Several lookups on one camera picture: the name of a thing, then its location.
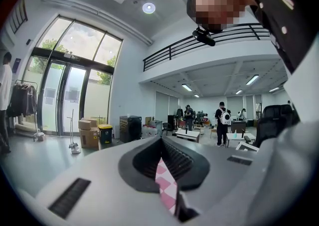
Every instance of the tree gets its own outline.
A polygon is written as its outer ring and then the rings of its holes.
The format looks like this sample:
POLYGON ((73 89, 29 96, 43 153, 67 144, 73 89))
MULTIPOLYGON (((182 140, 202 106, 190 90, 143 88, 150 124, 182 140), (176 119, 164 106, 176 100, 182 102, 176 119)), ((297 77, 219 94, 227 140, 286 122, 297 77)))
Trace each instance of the tree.
MULTIPOLYGON (((44 48, 44 49, 49 49, 49 50, 53 50, 53 48, 54 48, 54 46, 55 46, 55 44, 57 43, 58 41, 56 40, 56 39, 47 39, 47 40, 45 40, 43 43, 42 43, 42 45, 41 45, 41 47, 42 48, 44 48)), ((56 48, 55 48, 55 51, 59 51, 59 52, 62 52, 62 53, 68 53, 69 51, 68 51, 68 49, 66 49, 65 47, 64 47, 64 45, 58 45, 56 48)))
MULTIPOLYGON (((112 59, 109 59, 107 61, 107 65, 114 67, 116 61, 116 56, 114 56, 112 59)), ((103 72, 97 71, 96 73, 101 79, 98 81, 101 85, 110 85, 111 84, 111 75, 103 72)))
MULTIPOLYGON (((47 39, 45 40, 42 45, 41 48, 44 49, 49 49, 49 50, 53 50, 55 44, 57 43, 56 39, 47 39)), ((64 47, 64 45, 59 45, 55 48, 55 51, 59 51, 62 53, 68 53, 69 51, 64 47)), ((29 71, 34 72, 34 73, 39 73, 42 74, 46 65, 47 59, 45 58, 40 58, 40 57, 33 57, 33 63, 34 65, 32 67, 29 68, 29 71)), ((59 65, 59 64, 55 64, 52 63, 51 64, 51 68, 53 69, 64 69, 64 66, 59 65)))

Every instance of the white shirt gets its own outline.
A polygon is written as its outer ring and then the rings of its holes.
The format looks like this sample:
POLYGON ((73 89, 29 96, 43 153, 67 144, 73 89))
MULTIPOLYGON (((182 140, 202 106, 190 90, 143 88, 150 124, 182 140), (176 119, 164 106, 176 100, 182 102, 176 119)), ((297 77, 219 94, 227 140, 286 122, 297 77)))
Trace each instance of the white shirt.
POLYGON ((12 81, 12 71, 9 64, 5 64, 0 70, 0 110, 6 110, 9 103, 9 95, 12 81))

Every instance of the white backpack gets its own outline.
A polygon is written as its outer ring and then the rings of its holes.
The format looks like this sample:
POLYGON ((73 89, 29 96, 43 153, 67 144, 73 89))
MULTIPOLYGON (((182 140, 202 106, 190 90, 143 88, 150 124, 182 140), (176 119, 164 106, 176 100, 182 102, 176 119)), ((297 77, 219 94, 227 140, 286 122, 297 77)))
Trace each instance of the white backpack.
POLYGON ((220 122, 223 125, 230 125, 231 124, 231 118, 230 118, 230 114, 227 111, 227 109, 225 109, 225 111, 223 109, 219 109, 221 110, 221 116, 220 116, 220 122))

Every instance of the pink and white tag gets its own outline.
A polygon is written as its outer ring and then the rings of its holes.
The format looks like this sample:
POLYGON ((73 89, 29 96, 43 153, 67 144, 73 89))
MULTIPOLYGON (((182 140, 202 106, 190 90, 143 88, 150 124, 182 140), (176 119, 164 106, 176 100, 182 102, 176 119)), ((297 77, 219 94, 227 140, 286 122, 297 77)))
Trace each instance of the pink and white tag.
POLYGON ((160 186, 159 192, 161 200, 167 209, 174 214, 177 184, 162 159, 160 159, 156 170, 155 182, 160 186))

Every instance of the person wearing backpack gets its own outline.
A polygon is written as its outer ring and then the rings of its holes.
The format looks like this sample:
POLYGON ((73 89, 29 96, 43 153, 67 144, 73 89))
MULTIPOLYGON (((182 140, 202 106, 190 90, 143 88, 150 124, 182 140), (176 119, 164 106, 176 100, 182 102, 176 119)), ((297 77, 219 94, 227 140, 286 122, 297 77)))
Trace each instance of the person wearing backpack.
POLYGON ((226 144, 228 125, 231 124, 230 110, 226 110, 225 103, 219 103, 219 109, 216 110, 215 119, 217 120, 217 146, 223 147, 226 144))

